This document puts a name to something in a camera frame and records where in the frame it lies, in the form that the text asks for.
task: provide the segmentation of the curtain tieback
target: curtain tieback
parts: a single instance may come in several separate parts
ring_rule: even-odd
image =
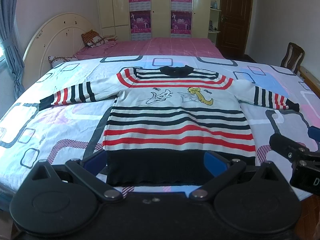
[[[8,38],[6,38],[4,41],[0,43],[0,48],[4,50],[12,44],[13,44],[13,36],[10,35]]]

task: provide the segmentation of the chair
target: chair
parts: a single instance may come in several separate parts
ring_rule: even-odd
[[[293,73],[297,74],[300,64],[304,59],[305,52],[303,48],[292,42],[289,43],[287,54],[281,62],[281,67],[290,69]]]

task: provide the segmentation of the headboard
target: headboard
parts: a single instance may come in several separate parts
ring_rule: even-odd
[[[33,35],[23,56],[25,89],[50,70],[48,56],[72,56],[84,47],[81,34],[91,29],[93,25],[75,13],[59,14],[44,23]]]

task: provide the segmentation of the door handle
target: door handle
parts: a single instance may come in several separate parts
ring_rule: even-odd
[[[228,18],[222,15],[221,16],[221,22],[223,23],[225,20],[228,20]]]

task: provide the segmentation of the curtain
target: curtain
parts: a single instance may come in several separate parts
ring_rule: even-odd
[[[25,91],[22,85],[24,69],[13,32],[13,21],[17,0],[0,0],[0,47],[14,81],[16,99]]]

